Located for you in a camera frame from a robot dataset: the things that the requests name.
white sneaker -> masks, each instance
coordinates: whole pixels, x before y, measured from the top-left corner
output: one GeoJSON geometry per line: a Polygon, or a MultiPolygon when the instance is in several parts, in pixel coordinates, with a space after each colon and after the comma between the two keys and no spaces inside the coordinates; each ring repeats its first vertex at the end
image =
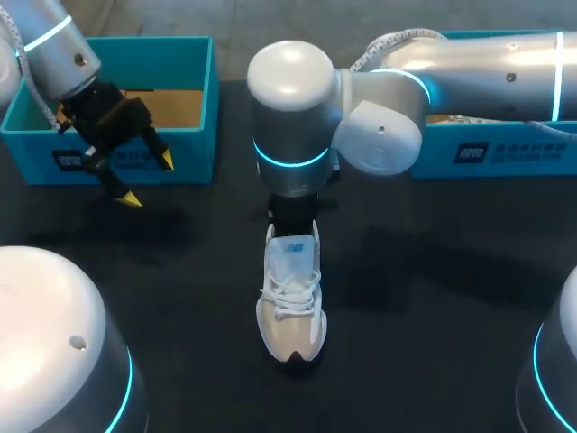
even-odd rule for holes
{"type": "Polygon", "coordinates": [[[313,235],[274,237],[269,225],[264,283],[256,318],[264,344],[278,361],[312,361],[326,337],[320,272],[320,240],[313,235]]]}

concrete floor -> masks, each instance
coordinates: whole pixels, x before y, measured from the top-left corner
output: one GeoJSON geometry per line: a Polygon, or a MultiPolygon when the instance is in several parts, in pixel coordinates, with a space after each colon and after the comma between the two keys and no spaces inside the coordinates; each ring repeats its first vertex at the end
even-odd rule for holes
{"type": "Polygon", "coordinates": [[[346,67],[375,37],[434,30],[567,29],[574,0],[62,0],[86,36],[215,38],[223,78],[243,78],[262,46],[317,44],[346,67]]]}

white shoelace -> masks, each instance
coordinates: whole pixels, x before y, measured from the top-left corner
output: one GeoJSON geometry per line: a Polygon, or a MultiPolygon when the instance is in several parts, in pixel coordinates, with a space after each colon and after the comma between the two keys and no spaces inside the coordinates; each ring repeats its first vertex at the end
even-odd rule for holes
{"type": "Polygon", "coordinates": [[[269,272],[272,284],[268,289],[261,289],[266,300],[274,302],[277,316],[308,316],[314,314],[314,293],[321,280],[321,272],[314,271],[308,281],[277,281],[269,272]]]}

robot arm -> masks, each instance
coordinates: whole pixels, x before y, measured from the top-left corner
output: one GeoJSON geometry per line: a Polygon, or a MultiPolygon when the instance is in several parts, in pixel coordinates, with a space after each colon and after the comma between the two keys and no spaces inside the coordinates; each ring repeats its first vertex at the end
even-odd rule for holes
{"type": "Polygon", "coordinates": [[[24,80],[52,128],[63,134],[74,126],[88,144],[87,171],[98,177],[113,198],[141,206],[111,170],[107,156],[115,147],[141,136],[158,164],[164,170],[173,169],[169,148],[151,127],[144,103],[125,98],[113,83],[98,79],[100,60],[58,0],[0,0],[0,18],[24,80]],[[68,121],[60,124],[44,99],[60,101],[68,121]]]}
{"type": "Polygon", "coordinates": [[[334,69],[298,41],[254,57],[247,81],[255,149],[273,194],[322,188],[329,148],[370,174],[409,169],[428,115],[526,121],[574,139],[536,121],[577,118],[577,32],[466,40],[427,32],[379,38],[350,69],[334,69]]]}

shoe logo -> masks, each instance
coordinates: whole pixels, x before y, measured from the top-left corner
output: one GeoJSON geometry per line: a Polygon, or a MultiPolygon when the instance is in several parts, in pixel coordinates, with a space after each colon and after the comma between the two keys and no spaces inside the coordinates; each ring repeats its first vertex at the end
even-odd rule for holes
{"type": "Polygon", "coordinates": [[[288,244],[286,253],[300,253],[303,251],[304,244],[288,244]]]}

